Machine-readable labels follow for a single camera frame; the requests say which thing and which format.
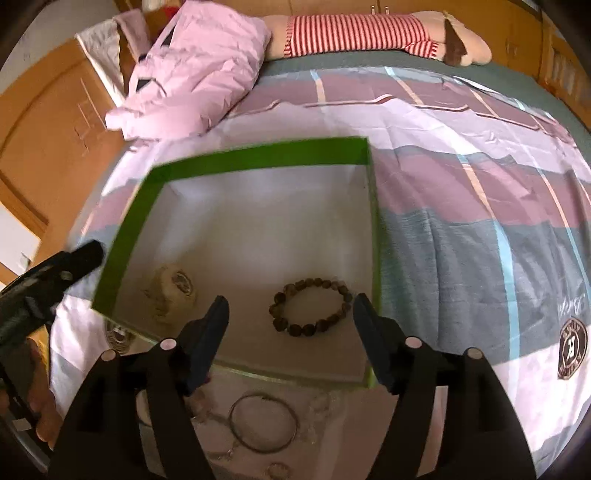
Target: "jewelry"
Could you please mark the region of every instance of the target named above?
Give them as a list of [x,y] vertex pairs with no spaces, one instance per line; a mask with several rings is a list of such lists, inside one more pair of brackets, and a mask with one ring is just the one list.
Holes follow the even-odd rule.
[[129,352],[131,343],[135,340],[133,333],[110,320],[105,320],[105,337],[109,347],[121,355]]
[[[343,296],[344,300],[341,308],[336,313],[330,315],[328,318],[318,320],[315,323],[307,323],[304,326],[300,326],[296,323],[290,323],[289,320],[283,316],[285,302],[287,302],[287,300],[290,298],[293,298],[305,288],[312,286],[326,289],[332,288],[333,290],[338,291]],[[351,309],[353,295],[343,282],[322,280],[321,278],[307,278],[296,283],[288,283],[285,287],[283,287],[283,291],[275,294],[274,300],[275,303],[269,307],[269,313],[274,318],[273,327],[275,327],[275,330],[277,330],[277,332],[283,332],[287,330],[287,332],[292,337],[299,337],[302,334],[306,337],[311,337],[316,332],[325,332],[333,325],[336,325],[340,320],[344,319]]]
[[288,480],[291,478],[291,467],[283,462],[270,463],[265,470],[269,480]]
[[[208,411],[206,413],[205,421],[203,421],[203,417],[191,418],[191,422],[196,421],[196,423],[197,423],[197,425],[193,424],[193,427],[195,427],[195,428],[198,427],[199,425],[205,424],[209,420],[215,421],[215,422],[219,423],[220,425],[223,425],[224,427],[229,428],[229,426],[230,426],[228,419],[226,417],[224,417],[223,415],[220,415],[218,413],[214,413],[212,411]],[[236,451],[236,449],[239,446],[240,446],[240,443],[238,442],[238,440],[234,439],[234,441],[232,442],[232,446],[229,448],[229,450],[224,450],[222,452],[203,451],[203,453],[205,453],[205,455],[211,460],[215,460],[217,462],[220,462],[220,461],[229,462],[230,460],[232,460],[232,457],[234,457],[234,452]]]
[[315,445],[326,424],[337,414],[341,405],[342,395],[338,391],[324,392],[314,397],[308,405],[301,439]]
[[[236,428],[236,424],[234,422],[234,412],[235,412],[238,404],[240,404],[240,402],[242,402],[243,400],[246,400],[247,398],[260,398],[264,401],[272,401],[272,402],[275,402],[275,403],[281,405],[282,407],[284,407],[287,410],[287,413],[289,413],[291,418],[294,420],[294,424],[295,424],[293,434],[291,435],[290,439],[287,440],[287,442],[285,442],[283,445],[279,445],[277,447],[268,448],[268,449],[261,449],[261,448],[257,448],[257,447],[250,445],[249,443],[246,442],[246,440],[244,440],[244,438],[242,437],[242,435],[238,432],[238,429]],[[236,400],[234,402],[234,404],[230,408],[230,412],[228,413],[228,426],[229,426],[232,434],[236,438],[236,440],[242,446],[245,446],[246,448],[248,448],[252,452],[261,453],[264,455],[267,453],[278,453],[278,452],[281,452],[282,450],[285,450],[287,447],[289,447],[289,445],[291,445],[291,443],[296,439],[297,434],[300,430],[300,419],[298,419],[296,412],[294,411],[293,408],[291,408],[291,406],[286,401],[284,401],[280,398],[277,398],[277,397],[273,397],[273,396],[271,396],[267,393],[264,393],[264,392],[254,392],[254,393],[249,393],[249,394],[243,395],[238,400]]]

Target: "open box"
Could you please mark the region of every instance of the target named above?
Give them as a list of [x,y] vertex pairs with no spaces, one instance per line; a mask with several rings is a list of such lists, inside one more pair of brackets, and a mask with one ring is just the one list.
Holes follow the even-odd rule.
[[[285,284],[309,277],[338,278],[377,302],[377,215],[361,138],[283,142],[159,166],[129,207],[93,308],[157,342],[224,295],[230,322],[216,364],[269,380],[366,385],[369,364],[351,313],[327,332],[294,338],[275,331],[268,309]],[[191,277],[197,300],[170,330],[154,321],[145,289],[173,263]],[[326,295],[303,299],[304,319],[332,313]]]

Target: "pink blanket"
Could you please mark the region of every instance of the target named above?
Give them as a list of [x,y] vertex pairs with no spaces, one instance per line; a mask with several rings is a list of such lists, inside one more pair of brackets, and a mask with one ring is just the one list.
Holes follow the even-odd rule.
[[107,127],[126,139],[205,133],[252,89],[270,36],[260,18],[187,1],[138,63],[129,81],[135,93],[107,114]]

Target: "red striped fabric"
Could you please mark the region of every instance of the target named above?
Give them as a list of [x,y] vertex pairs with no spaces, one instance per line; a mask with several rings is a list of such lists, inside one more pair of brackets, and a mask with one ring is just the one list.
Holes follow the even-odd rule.
[[437,43],[412,15],[300,15],[287,24],[285,57],[346,50],[406,50],[433,58]]

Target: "beaded bracelet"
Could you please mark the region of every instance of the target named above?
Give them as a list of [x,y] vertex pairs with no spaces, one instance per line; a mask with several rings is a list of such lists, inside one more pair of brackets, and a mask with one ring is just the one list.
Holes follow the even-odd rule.
[[[318,320],[316,323],[307,323],[304,326],[300,326],[296,323],[290,323],[284,316],[283,310],[285,302],[299,292],[308,287],[321,287],[321,288],[332,288],[338,291],[343,296],[343,304],[338,312],[333,313],[326,319]],[[287,332],[292,337],[299,337],[302,334],[306,337],[311,337],[316,332],[325,332],[333,325],[336,325],[339,320],[344,319],[347,313],[351,309],[351,302],[353,302],[353,295],[347,288],[347,286],[338,281],[322,280],[322,278],[307,278],[300,280],[296,283],[288,283],[283,291],[275,294],[275,303],[269,307],[269,313],[274,318],[273,327],[278,332]]]

